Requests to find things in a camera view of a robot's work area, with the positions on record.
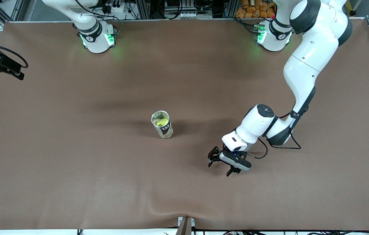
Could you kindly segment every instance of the tennis ball can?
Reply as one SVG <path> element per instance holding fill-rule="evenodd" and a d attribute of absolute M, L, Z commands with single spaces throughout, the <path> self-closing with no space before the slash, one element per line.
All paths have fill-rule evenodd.
<path fill-rule="evenodd" d="M 173 127 L 171 126 L 170 116 L 166 111 L 159 110 L 155 112 L 151 116 L 151 122 L 161 138 L 167 139 L 170 138 L 173 134 Z"/>

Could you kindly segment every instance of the robot logo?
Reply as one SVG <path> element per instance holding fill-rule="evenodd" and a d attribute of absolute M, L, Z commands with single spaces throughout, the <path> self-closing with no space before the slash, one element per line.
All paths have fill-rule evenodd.
<path fill-rule="evenodd" d="M 90 37 L 90 36 L 87 36 L 87 37 L 86 37 L 86 40 L 87 40 L 88 42 L 93 42 L 93 41 L 94 41 L 94 39 L 93 39 L 92 37 Z"/>

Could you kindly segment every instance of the tennis ball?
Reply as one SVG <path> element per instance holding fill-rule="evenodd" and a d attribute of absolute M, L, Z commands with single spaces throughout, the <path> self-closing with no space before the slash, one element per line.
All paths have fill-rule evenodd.
<path fill-rule="evenodd" d="M 159 126 L 159 127 L 165 126 L 165 125 L 167 125 L 167 123 L 168 123 L 168 119 L 166 119 L 166 118 L 158 119 L 156 121 L 156 125 Z"/>

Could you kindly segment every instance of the cable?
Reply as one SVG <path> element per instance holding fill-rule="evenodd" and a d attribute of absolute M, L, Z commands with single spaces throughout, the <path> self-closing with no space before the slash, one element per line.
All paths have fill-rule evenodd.
<path fill-rule="evenodd" d="M 256 157 L 256 156 L 254 156 L 254 155 L 252 155 L 251 153 L 249 153 L 249 152 L 247 152 L 247 154 L 248 155 L 250 155 L 250 156 L 252 156 L 253 158 L 255 158 L 255 159 L 263 159 L 266 155 L 267 155 L 267 153 L 268 153 L 268 148 L 267 148 L 267 145 L 260 139 L 260 138 L 258 138 L 258 140 L 264 145 L 264 147 L 265 147 L 265 153 L 264 153 L 264 155 L 262 156 L 262 157 Z"/>
<path fill-rule="evenodd" d="M 21 55 L 19 55 L 18 53 L 16 53 L 16 52 L 14 52 L 14 51 L 12 51 L 11 49 L 7 49 L 7 48 L 5 48 L 5 47 L 3 47 L 3 46 L 0 46 L 0 49 L 2 49 L 2 50 L 5 50 L 5 51 L 7 51 L 7 52 L 10 52 L 10 53 L 12 53 L 13 55 L 16 55 L 17 57 L 19 57 L 24 63 L 25 63 L 25 65 L 21 65 L 21 67 L 22 68 L 27 68 L 28 67 L 28 62 L 26 62 L 26 60 L 25 60 L 25 58 L 23 58 Z"/>
<path fill-rule="evenodd" d="M 177 0 L 177 1 L 178 1 L 177 14 L 170 20 L 174 20 L 175 18 L 177 18 L 181 14 L 181 11 L 183 10 L 183 3 L 181 2 L 181 0 Z"/>
<path fill-rule="evenodd" d="M 162 9 L 162 7 L 161 7 L 161 2 L 162 2 L 162 0 L 159 0 L 159 2 L 158 2 L 158 4 L 157 4 L 157 11 L 159 12 L 159 15 L 160 15 L 162 18 L 164 18 L 164 19 L 165 19 L 165 14 L 163 14 L 163 13 L 161 12 L 161 9 Z"/>
<path fill-rule="evenodd" d="M 266 19 L 266 18 L 264 18 L 264 17 L 259 17 L 259 18 L 265 19 L 265 20 L 266 20 L 266 21 L 268 21 L 268 22 L 272 22 L 272 21 L 273 21 L 273 20 Z"/>
<path fill-rule="evenodd" d="M 90 11 L 90 10 L 88 10 L 88 9 L 86 9 L 84 6 L 82 6 L 81 4 L 80 4 L 80 2 L 78 1 L 78 0 L 75 0 L 76 1 L 76 3 L 83 9 L 83 10 L 85 10 L 86 12 L 89 12 L 89 13 L 92 13 L 93 15 L 99 15 L 100 17 L 106 17 L 105 15 L 101 15 L 101 14 L 97 14 L 97 13 L 95 13 L 95 12 L 92 12 L 92 11 Z M 119 18 L 117 18 L 116 16 L 114 16 L 114 15 L 112 15 L 112 16 L 110 16 L 110 17 L 112 17 L 113 19 L 117 19 L 118 21 L 120 21 L 119 20 Z"/>
<path fill-rule="evenodd" d="M 136 20 L 138 20 L 139 18 L 138 18 L 138 16 L 137 15 L 135 15 L 135 12 L 133 11 L 133 8 L 132 8 L 132 5 L 131 5 L 131 2 L 129 1 L 129 0 L 125 0 L 125 6 L 126 6 L 126 8 L 128 9 L 128 12 L 129 11 L 131 11 L 130 13 L 131 13 L 131 15 L 136 19 Z"/>
<path fill-rule="evenodd" d="M 119 27 L 119 30 L 116 32 L 116 36 L 120 33 L 120 30 L 122 29 L 123 21 L 120 23 L 120 27 Z"/>
<path fill-rule="evenodd" d="M 301 116 L 303 116 L 305 114 L 305 112 L 307 112 L 309 109 L 309 106 L 306 107 L 305 111 L 303 111 L 302 113 L 299 113 L 298 116 L 295 117 L 295 121 L 296 120 L 299 120 L 301 118 Z M 274 146 L 272 144 L 270 144 L 271 147 L 275 148 L 275 149 L 301 149 L 302 146 L 296 141 L 295 137 L 293 136 L 293 125 L 290 127 L 289 129 L 289 135 L 290 137 L 292 138 L 292 140 L 295 142 L 295 144 L 298 146 L 298 147 L 277 147 L 277 146 Z"/>
<path fill-rule="evenodd" d="M 22 68 L 27 68 L 28 67 L 28 62 L 26 62 L 25 58 L 23 58 L 22 55 L 19 55 L 18 53 L 12 51 L 11 49 L 7 49 L 3 46 L 0 46 L 0 49 L 8 51 L 8 52 L 12 53 L 13 55 L 16 55 L 17 57 L 19 57 L 25 63 L 25 65 L 21 65 Z"/>
<path fill-rule="evenodd" d="M 256 33 L 256 32 L 254 32 L 254 31 L 251 31 L 249 28 L 247 28 L 247 26 L 251 26 L 251 27 L 253 27 L 254 25 L 251 25 L 251 24 L 248 24 L 248 23 L 244 23 L 244 22 L 242 22 L 242 20 L 241 19 L 237 19 L 237 18 L 235 18 L 235 17 L 233 17 L 233 16 L 226 16 L 225 18 L 231 18 L 231 19 L 233 19 L 234 21 L 236 21 L 236 22 L 238 22 L 238 23 L 240 23 L 241 25 L 243 25 L 243 27 L 248 31 L 248 32 L 250 32 L 250 33 L 252 33 L 252 34 L 255 34 L 255 35 L 259 35 L 259 33 Z"/>
<path fill-rule="evenodd" d="M 281 116 L 281 117 L 279 117 L 279 118 L 284 118 L 284 117 L 287 117 L 287 116 L 289 116 L 289 114 L 290 114 L 290 112 L 288 112 L 286 115 L 284 115 L 284 116 Z"/>
<path fill-rule="evenodd" d="M 196 2 L 200 2 L 200 0 L 194 0 L 193 1 L 193 6 L 198 9 L 198 10 L 210 10 L 212 9 L 212 6 L 213 6 L 213 1 L 211 2 L 211 4 L 209 6 L 207 6 L 206 8 L 203 8 L 202 5 L 196 5 Z"/>

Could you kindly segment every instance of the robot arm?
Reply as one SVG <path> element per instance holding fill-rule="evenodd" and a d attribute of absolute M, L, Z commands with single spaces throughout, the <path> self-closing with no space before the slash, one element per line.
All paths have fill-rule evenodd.
<path fill-rule="evenodd" d="M 42 0 L 45 5 L 57 9 L 73 21 L 80 31 L 83 44 L 93 53 L 105 52 L 115 44 L 116 34 L 113 25 L 98 21 L 96 16 L 81 12 L 81 6 L 92 7 L 98 0 Z"/>
<path fill-rule="evenodd" d="M 208 156 L 210 164 L 216 161 L 229 164 L 231 170 L 227 175 L 239 173 L 241 169 L 247 171 L 251 163 L 245 160 L 246 152 L 260 136 L 266 137 L 271 146 L 281 146 L 289 140 L 314 97 L 317 76 L 352 31 L 348 17 L 337 5 L 339 2 L 331 0 L 329 4 L 302 0 L 290 15 L 295 33 L 302 33 L 302 43 L 283 70 L 284 79 L 296 100 L 290 115 L 283 120 L 275 116 L 270 107 L 257 104 L 248 111 L 240 126 L 222 137 L 224 150 L 211 152 Z"/>

